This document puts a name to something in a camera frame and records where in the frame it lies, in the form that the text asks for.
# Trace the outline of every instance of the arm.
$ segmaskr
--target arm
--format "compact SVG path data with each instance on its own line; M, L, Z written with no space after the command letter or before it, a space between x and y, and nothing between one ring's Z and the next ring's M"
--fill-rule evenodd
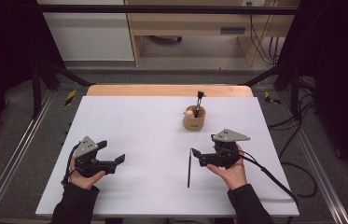
M244 153L240 146L238 146L238 149L243 155ZM237 214L237 223L273 223L272 218L264 209L252 186L247 184L244 159L239 159L227 170L220 169L212 164L208 164L207 167L213 173L219 175L230 188L228 195Z
M52 215L51 224L85 224L91 223L92 211L99 190L93 186L104 176L104 171L90 177L83 177L74 171L69 176L69 183L64 188L63 198L56 205Z

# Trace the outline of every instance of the table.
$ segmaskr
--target table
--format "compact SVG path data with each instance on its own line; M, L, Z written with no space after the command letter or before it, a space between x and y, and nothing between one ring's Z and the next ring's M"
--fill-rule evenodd
M205 124L198 132L182 125L184 109L204 91ZM234 217L228 188L219 176L200 167L195 158L188 180L189 148L214 152L210 134L224 128L244 133L241 142L285 186L288 183L264 121L258 99L248 87L102 85L90 87L78 108L36 213L51 216L61 199L70 149L85 135L107 140L97 159L112 161L126 154L114 175L100 180L94 215L101 217ZM274 217L298 216L293 200L256 166L245 162L248 181Z

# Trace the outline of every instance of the pen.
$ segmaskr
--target pen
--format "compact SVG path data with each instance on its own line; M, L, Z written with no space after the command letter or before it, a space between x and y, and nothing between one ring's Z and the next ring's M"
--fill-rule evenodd
M194 118L197 118L198 115L199 115L200 104L201 104L202 97L203 97L203 91L198 91L198 93L197 93L197 108L196 108L196 113L194 115Z
M190 188L191 149L188 154L188 188Z

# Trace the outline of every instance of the person's left hand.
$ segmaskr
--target person's left hand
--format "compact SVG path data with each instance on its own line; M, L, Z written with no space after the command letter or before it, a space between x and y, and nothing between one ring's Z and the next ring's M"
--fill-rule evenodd
M71 160L70 167L75 167L75 159L73 159L73 158ZM104 175L105 175L105 172L100 171L96 175L87 178L87 177L84 177L83 175L81 175L77 170L75 170L74 172L72 172L72 174L69 175L69 182L71 182L72 184L74 184L82 189L91 189L91 187L96 182L98 182L98 180L100 180L102 177L104 177Z

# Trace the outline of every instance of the brown cup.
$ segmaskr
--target brown cup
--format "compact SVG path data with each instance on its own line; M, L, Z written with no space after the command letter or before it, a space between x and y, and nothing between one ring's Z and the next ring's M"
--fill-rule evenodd
M197 106L196 105L188 106L188 108L186 108L186 111L190 109L193 111L195 115ZM200 130L203 127L203 123L205 121L205 115L206 115L205 109L202 106L200 106L199 114L197 118L193 118L187 115L186 111L185 111L185 117L183 118L183 126L185 126L185 128L189 131Z

